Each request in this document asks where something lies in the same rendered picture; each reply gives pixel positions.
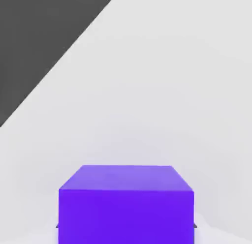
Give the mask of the small purple cube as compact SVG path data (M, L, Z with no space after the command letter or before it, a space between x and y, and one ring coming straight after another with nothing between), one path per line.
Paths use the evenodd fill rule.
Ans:
M194 244L194 191L171 166L84 165L58 221L58 244Z

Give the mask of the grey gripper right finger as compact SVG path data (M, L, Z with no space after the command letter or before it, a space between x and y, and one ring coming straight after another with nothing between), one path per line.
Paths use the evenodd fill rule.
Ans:
M195 215L194 244L236 244L236 238L211 227L200 214Z

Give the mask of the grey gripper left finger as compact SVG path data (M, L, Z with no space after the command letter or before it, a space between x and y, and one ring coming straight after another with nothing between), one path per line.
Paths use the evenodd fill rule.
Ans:
M54 221L38 224L29 237L29 244L58 244L58 224Z

